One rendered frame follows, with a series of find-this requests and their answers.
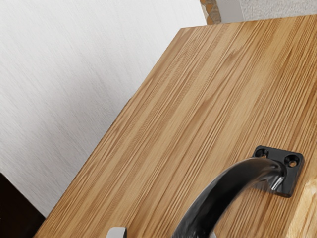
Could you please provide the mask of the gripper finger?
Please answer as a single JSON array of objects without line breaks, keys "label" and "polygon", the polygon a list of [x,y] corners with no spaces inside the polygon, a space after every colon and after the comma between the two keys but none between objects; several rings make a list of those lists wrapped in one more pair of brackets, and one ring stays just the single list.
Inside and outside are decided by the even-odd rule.
[{"label": "gripper finger", "polygon": [[127,228],[111,227],[107,232],[106,238],[127,238]]}]

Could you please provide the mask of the wooden cabinet with black handle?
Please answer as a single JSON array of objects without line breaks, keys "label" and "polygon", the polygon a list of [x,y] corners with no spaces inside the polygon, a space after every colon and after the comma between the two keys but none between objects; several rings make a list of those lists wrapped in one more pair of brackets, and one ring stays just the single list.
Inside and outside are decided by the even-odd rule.
[{"label": "wooden cabinet with black handle", "polygon": [[35,237],[171,238],[260,145],[304,156],[295,191],[245,190],[216,237],[317,238],[317,14],[181,29]]}]

